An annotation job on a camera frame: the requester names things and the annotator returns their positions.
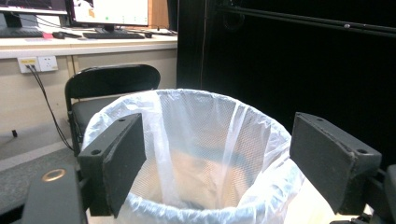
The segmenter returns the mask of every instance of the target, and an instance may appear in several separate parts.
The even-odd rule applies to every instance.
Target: white plastic bag
[[[119,223],[283,223],[304,176],[274,119],[207,91],[145,91],[94,115],[83,148],[133,113],[142,113],[147,160]]]

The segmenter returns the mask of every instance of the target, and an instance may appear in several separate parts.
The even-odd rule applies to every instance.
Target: trash can
[[[284,222],[304,175],[276,120],[213,92],[144,91],[95,114],[82,148],[133,113],[142,114],[147,160],[116,222]]]

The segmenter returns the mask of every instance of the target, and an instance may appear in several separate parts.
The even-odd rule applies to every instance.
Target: black backdrop
[[[245,3],[251,8],[283,8],[275,0],[259,6],[257,1]],[[230,32],[214,5],[179,3],[178,88],[232,96],[290,132],[297,111],[323,117],[380,151],[383,168],[396,163],[395,38],[249,16],[239,30]],[[392,25],[396,17],[385,12],[376,16],[375,10],[364,17],[369,7],[361,8],[352,16],[346,9],[340,9],[339,18],[322,14],[376,25]],[[372,8],[383,10],[384,5]],[[317,16],[321,7],[317,9],[297,6],[284,12]]]

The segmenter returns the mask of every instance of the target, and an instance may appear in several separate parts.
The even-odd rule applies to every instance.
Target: wall outlet
[[[55,56],[42,56],[37,57],[41,72],[56,71],[58,64],[56,63]]]
[[[18,64],[20,65],[21,73],[31,73],[30,69],[26,65],[32,65],[35,67],[37,72],[40,71],[40,65],[38,64],[37,57],[26,57],[18,58]]]

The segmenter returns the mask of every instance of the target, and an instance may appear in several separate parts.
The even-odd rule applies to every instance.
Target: white desk
[[[35,78],[31,74],[22,74],[17,62],[19,57],[52,55],[57,58],[58,71],[40,72],[39,75],[57,119],[67,118],[64,99],[66,81],[87,67],[145,63],[160,71],[160,89],[176,87],[175,36],[154,35],[146,39],[121,40],[1,39],[0,134],[52,122]]]

